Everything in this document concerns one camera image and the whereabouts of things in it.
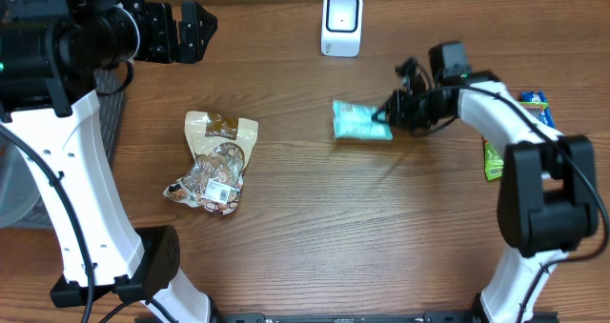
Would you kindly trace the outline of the green candy packet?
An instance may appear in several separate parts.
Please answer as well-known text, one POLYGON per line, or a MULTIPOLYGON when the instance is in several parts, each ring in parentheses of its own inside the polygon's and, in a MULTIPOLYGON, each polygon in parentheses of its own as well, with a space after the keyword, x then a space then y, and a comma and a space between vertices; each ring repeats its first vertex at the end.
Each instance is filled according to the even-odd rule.
POLYGON ((484 173, 488 181, 501 178, 504 161, 487 139, 482 139, 484 173))

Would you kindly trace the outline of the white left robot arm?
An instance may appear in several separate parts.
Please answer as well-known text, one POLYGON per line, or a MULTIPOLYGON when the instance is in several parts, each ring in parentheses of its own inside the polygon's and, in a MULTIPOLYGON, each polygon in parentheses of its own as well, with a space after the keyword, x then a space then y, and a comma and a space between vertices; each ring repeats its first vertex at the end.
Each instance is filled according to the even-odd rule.
POLYGON ((217 28, 194 1, 4 0, 1 132, 21 152, 56 233, 64 270, 58 308, 85 312, 106 293, 140 302, 160 322, 221 320, 180 267, 176 229, 135 228, 100 128, 95 73, 134 61, 193 64, 217 28))

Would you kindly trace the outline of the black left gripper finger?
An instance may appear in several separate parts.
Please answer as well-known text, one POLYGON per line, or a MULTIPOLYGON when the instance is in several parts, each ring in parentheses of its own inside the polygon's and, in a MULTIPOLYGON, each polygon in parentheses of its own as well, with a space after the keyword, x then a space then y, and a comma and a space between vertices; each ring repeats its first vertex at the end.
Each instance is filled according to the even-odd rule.
POLYGON ((181 4, 182 21, 179 23, 181 40, 210 40, 218 26, 217 18, 199 3, 183 1, 181 4))
POLYGON ((181 37, 177 61, 183 64, 194 64, 201 61, 208 45, 209 40, 206 38, 181 37))

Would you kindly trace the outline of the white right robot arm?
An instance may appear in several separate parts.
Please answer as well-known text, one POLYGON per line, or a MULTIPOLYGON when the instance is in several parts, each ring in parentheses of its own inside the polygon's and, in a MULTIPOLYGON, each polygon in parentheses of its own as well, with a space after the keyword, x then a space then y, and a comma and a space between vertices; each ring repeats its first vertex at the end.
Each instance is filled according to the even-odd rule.
POLYGON ((594 259, 609 245, 604 236, 596 250, 575 253, 583 239, 609 229, 592 143, 541 123, 493 72, 473 70, 462 43, 441 43, 428 56, 428 69, 415 57, 396 66, 401 86, 373 113, 373 121, 426 135, 459 119, 503 160, 497 220, 506 246, 471 310, 452 318, 555 322, 555 314, 534 311, 553 271, 594 259))

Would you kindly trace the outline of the beige nut snack bag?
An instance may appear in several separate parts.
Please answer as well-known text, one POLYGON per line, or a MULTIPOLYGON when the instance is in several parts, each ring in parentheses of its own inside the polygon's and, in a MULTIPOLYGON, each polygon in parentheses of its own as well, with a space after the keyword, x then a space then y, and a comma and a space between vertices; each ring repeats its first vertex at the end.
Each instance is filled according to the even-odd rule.
POLYGON ((193 165, 163 191, 164 196, 219 215, 234 212, 244 185, 243 173, 258 137, 258 123, 189 111, 184 132, 193 165))

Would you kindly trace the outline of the blue snack packet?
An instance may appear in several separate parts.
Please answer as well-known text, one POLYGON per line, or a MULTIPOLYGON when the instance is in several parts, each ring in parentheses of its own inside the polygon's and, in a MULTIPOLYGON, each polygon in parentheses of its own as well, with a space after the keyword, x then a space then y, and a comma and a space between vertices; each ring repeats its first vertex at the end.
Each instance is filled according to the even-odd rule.
POLYGON ((555 128, 548 99, 543 91, 525 91, 520 95, 520 104, 542 124, 555 128))

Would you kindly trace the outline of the teal snack packet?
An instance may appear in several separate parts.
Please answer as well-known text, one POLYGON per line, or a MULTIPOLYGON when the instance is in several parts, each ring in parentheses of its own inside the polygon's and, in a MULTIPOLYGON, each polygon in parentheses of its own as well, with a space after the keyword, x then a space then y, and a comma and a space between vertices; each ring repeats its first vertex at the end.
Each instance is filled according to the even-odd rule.
POLYGON ((335 100, 334 136, 335 139, 381 140, 393 139, 390 127, 372 119, 375 107, 335 100))

